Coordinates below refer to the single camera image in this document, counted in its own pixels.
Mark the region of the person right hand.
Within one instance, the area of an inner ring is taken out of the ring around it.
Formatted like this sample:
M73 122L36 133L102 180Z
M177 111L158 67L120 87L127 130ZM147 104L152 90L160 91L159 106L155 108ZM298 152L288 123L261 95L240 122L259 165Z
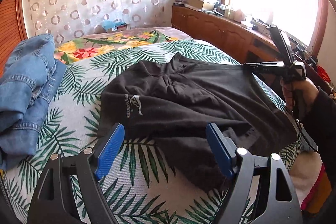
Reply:
M280 84L287 108L293 112L295 119L303 121L312 108L319 90L310 79L292 82L281 80Z

